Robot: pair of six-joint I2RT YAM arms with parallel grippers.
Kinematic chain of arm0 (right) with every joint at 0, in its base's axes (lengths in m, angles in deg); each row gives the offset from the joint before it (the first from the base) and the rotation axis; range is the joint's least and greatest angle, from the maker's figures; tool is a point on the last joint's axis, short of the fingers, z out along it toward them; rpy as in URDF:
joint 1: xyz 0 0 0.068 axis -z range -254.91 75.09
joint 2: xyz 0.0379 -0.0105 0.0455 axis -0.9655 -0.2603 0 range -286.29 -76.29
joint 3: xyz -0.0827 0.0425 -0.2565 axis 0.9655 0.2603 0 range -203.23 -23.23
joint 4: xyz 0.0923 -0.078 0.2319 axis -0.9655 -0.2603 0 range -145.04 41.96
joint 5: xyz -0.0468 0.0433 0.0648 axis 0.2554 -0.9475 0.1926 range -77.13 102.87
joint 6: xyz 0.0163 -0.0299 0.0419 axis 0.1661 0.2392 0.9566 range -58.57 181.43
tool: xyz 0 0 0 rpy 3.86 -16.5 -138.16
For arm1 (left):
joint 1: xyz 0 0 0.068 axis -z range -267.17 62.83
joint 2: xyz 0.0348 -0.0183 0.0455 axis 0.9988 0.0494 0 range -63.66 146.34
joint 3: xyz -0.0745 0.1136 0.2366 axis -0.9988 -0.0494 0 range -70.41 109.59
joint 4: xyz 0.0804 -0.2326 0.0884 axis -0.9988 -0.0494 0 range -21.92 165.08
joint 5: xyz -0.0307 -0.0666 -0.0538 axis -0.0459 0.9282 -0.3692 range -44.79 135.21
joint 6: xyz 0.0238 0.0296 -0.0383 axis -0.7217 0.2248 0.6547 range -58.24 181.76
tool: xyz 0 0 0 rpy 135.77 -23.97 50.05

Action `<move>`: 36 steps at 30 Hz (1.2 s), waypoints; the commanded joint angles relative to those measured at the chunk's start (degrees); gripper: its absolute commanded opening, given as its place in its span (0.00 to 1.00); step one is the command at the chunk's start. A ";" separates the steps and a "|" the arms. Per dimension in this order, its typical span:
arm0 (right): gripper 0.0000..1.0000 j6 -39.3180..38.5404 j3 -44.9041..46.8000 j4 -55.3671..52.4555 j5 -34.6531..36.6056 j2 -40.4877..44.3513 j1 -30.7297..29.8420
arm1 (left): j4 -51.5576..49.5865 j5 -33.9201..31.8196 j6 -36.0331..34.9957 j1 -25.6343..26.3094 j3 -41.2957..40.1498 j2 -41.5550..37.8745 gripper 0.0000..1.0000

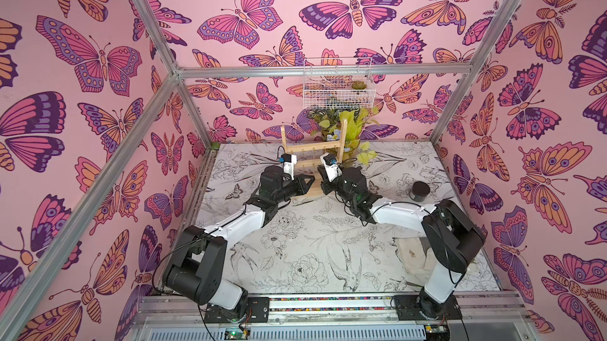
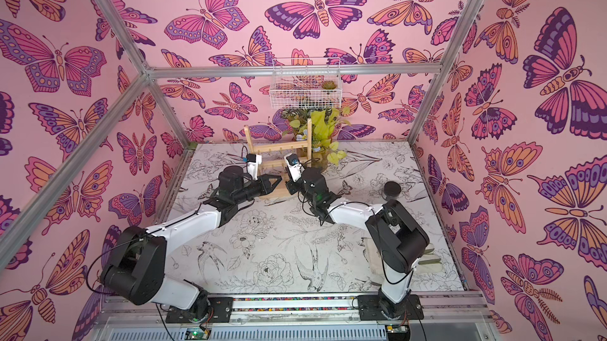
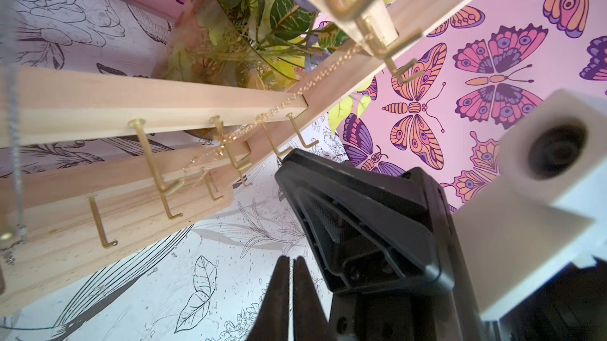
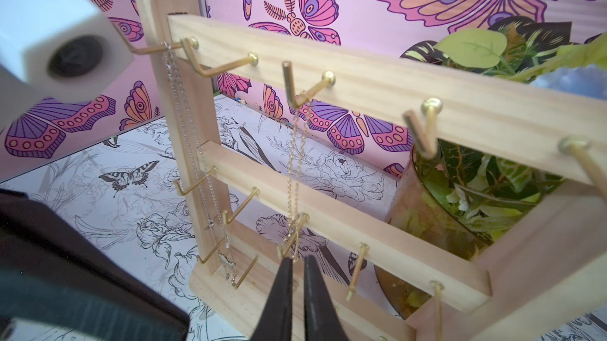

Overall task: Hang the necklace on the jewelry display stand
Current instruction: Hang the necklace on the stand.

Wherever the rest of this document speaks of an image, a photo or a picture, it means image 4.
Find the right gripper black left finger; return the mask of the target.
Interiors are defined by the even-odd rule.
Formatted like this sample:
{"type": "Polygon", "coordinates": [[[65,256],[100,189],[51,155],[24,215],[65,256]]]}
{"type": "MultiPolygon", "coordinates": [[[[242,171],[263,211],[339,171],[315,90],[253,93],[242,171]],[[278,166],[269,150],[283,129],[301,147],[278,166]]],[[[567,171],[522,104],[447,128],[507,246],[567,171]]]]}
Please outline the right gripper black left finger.
{"type": "Polygon", "coordinates": [[[250,341],[292,340],[292,268],[292,259],[284,258],[250,341]]]}

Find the wooden jewelry display stand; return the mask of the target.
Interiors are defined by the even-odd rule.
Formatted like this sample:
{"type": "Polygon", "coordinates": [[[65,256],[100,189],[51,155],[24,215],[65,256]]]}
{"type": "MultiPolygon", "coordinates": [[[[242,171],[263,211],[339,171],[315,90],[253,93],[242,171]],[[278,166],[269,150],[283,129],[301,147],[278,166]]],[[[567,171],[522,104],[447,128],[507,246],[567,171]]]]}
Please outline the wooden jewelry display stand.
{"type": "Polygon", "coordinates": [[[606,307],[606,101],[403,59],[494,20],[573,22],[606,62],[606,0],[133,0],[186,188],[191,291],[253,333],[282,257],[320,261],[353,340],[533,340],[606,307]],[[563,182],[467,260],[387,220],[379,145],[407,131],[563,182]]]}

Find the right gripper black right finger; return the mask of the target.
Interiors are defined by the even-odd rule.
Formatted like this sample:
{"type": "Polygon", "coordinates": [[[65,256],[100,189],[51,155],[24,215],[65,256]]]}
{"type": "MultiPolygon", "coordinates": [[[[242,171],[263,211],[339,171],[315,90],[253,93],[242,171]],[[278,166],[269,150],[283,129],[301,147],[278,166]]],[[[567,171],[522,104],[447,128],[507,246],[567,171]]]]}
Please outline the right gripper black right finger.
{"type": "Polygon", "coordinates": [[[303,261],[306,341],[349,341],[316,259],[307,256],[303,261]]]}

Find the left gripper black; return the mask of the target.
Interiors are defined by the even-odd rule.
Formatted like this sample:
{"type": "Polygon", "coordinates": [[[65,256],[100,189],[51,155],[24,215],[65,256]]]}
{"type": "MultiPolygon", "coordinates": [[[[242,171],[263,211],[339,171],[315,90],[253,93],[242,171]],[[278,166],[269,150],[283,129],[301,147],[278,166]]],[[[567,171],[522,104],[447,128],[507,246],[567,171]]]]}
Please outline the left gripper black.
{"type": "Polygon", "coordinates": [[[14,320],[102,340],[185,340],[186,312],[88,242],[47,205],[1,191],[1,337],[14,320]]]}

